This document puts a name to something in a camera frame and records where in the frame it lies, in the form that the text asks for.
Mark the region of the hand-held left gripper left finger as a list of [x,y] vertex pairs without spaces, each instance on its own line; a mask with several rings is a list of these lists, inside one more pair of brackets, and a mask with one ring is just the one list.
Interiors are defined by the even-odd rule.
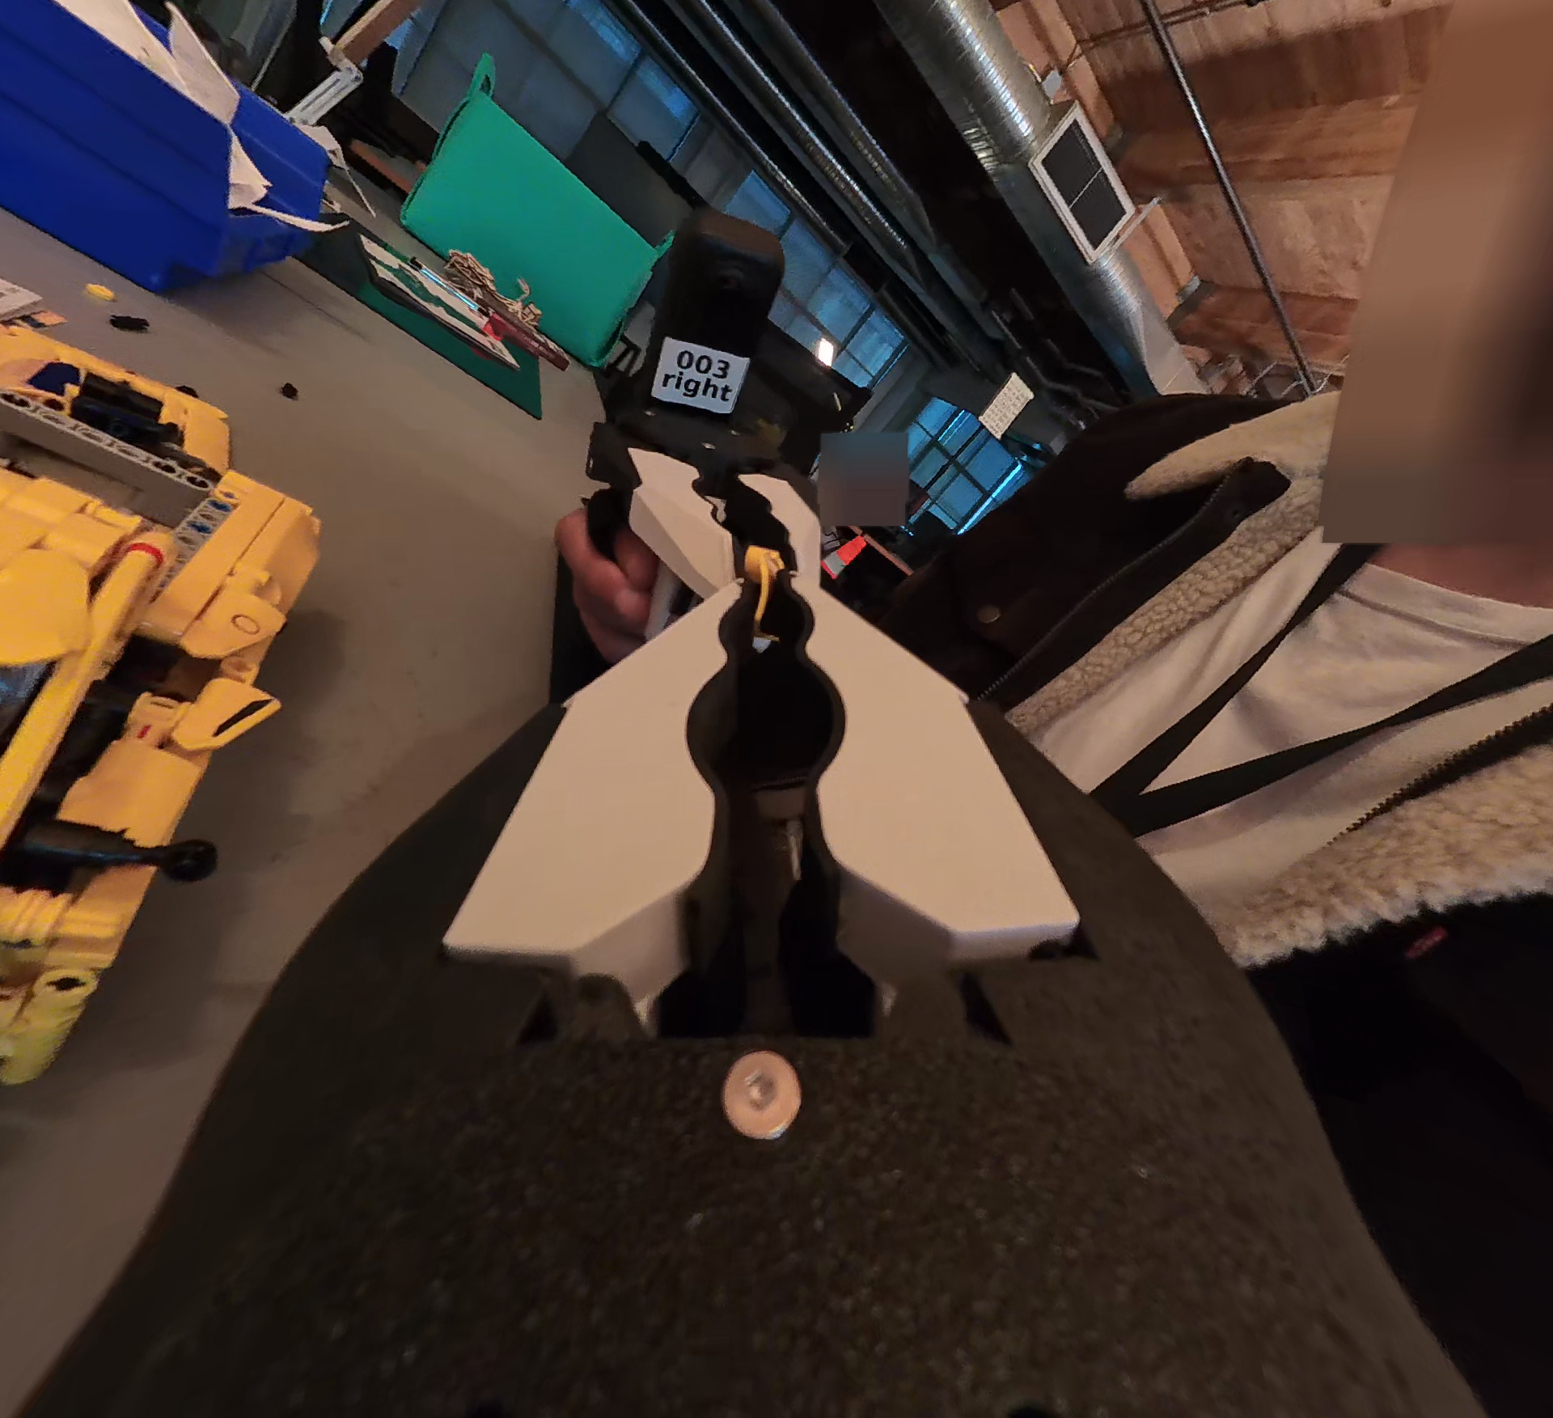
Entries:
[[728,585],[565,705],[466,901],[451,960],[604,978],[642,1020],[717,949],[749,586]]

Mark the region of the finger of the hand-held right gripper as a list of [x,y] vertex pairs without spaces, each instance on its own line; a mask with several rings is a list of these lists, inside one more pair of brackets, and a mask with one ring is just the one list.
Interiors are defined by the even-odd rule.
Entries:
[[805,596],[823,591],[823,529],[805,492],[779,475],[758,475],[756,493],[764,497],[787,539],[787,573]]
[[637,475],[629,528],[660,562],[653,601],[681,590],[707,599],[736,581],[735,545],[714,501],[696,490],[694,466],[656,451],[630,451]]

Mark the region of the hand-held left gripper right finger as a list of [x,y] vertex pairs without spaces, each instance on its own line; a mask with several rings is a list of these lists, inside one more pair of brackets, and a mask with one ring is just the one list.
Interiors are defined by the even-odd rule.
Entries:
[[842,710],[818,784],[839,945],[870,976],[1027,958],[1079,918],[966,697],[810,578],[807,660]]

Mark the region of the yellow brick beam with pin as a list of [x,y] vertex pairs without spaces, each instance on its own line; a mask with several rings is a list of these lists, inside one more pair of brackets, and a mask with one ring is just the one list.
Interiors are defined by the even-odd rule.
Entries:
[[761,545],[749,545],[746,549],[745,583],[756,596],[751,640],[756,653],[767,652],[776,642],[776,635],[767,630],[767,609],[785,572],[787,562],[780,550]]

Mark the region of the yellow toy brick car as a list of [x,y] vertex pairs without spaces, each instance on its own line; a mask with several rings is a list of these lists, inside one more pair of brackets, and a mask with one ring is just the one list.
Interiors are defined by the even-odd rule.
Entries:
[[227,415],[27,325],[2,338],[2,1082],[41,1077],[319,560],[314,510],[232,462]]

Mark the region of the person's right hand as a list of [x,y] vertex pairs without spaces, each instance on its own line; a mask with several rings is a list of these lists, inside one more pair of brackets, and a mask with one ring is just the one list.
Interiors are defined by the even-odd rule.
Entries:
[[573,609],[593,652],[606,668],[622,663],[648,638],[660,557],[630,528],[617,531],[611,554],[603,554],[593,541],[585,508],[559,521],[555,544]]

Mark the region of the green board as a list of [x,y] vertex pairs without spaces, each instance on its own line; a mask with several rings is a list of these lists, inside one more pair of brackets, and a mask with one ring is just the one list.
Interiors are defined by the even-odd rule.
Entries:
[[484,54],[399,221],[444,258],[472,255],[505,296],[529,284],[541,333],[599,371],[674,237],[638,235],[498,107],[495,80]]

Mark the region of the brown wooden model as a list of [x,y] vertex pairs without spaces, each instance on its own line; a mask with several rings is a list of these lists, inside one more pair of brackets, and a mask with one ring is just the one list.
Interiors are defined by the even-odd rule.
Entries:
[[519,348],[559,373],[570,369],[568,353],[541,332],[542,311],[532,301],[529,283],[519,281],[518,296],[510,297],[500,291],[492,271],[464,250],[448,255],[443,276],[484,314],[484,330],[493,340]]

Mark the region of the flat printed box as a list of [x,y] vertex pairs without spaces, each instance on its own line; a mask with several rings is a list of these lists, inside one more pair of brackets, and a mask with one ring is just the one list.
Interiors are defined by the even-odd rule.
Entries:
[[360,232],[358,242],[368,281],[379,294],[431,319],[443,332],[490,361],[515,373],[521,369],[519,359],[493,333],[490,317],[477,302],[369,234]]

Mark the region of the dark green cutting mat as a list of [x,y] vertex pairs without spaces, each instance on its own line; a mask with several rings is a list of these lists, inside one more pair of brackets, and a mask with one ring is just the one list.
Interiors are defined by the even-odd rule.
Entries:
[[379,294],[368,281],[366,260],[358,242],[360,232],[391,245],[446,283],[446,278],[422,257],[399,250],[369,226],[355,218],[345,218],[337,229],[314,234],[309,250],[299,255],[299,263],[319,275],[340,296],[343,302],[340,320],[368,338],[394,335],[417,348],[420,355],[449,363],[462,377],[477,381],[490,394],[534,421],[541,421],[546,410],[539,361],[519,348],[508,346],[521,363],[519,371],[510,371],[453,338],[431,319]]

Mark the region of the white vent grille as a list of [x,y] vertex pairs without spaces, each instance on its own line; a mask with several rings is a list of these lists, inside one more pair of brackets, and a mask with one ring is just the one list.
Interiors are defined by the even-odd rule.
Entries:
[[1107,257],[1134,227],[1138,206],[1077,103],[1059,110],[1030,170],[1087,263]]

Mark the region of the person's white shirt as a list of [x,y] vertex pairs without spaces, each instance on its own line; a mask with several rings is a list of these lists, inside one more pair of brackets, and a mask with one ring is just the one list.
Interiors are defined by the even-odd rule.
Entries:
[[[1010,720],[1076,787],[1094,792],[1175,727],[1296,611],[1335,547],[1309,536],[1245,593],[1050,722]],[[1288,638],[1152,789],[1376,725],[1539,642],[1547,609],[1439,588],[1366,565]],[[1451,756],[1550,704],[1542,681],[1374,735],[1299,776],[1146,838],[1201,906],[1239,903],[1329,846]]]

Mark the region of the black ceiling pipe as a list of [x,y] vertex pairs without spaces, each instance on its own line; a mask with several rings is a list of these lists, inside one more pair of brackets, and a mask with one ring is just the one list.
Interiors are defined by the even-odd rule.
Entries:
[[1288,304],[1284,302],[1281,291],[1271,275],[1271,266],[1268,263],[1263,244],[1253,227],[1244,198],[1234,183],[1222,151],[1218,146],[1213,126],[1209,124],[1200,95],[1182,61],[1172,36],[1172,30],[1169,28],[1157,0],[1138,0],[1138,4],[1144,17],[1146,30],[1151,33],[1156,49],[1159,49],[1162,58],[1164,67],[1175,85],[1175,92],[1188,111],[1196,139],[1200,141],[1213,170],[1214,183],[1231,214],[1232,224],[1236,226],[1245,245],[1247,255],[1253,265],[1253,271],[1263,288],[1263,293],[1271,304],[1271,312],[1276,319],[1276,324],[1288,342],[1298,381],[1301,381],[1301,384],[1306,387],[1307,397],[1311,399],[1315,395],[1317,384],[1306,343],[1301,340]]

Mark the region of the blue plastic bin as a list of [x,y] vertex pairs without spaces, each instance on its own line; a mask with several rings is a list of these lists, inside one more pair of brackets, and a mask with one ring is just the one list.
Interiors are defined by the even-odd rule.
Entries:
[[270,182],[229,208],[227,128],[53,0],[2,0],[2,204],[128,283],[165,294],[299,257],[330,159],[239,89],[236,136]]

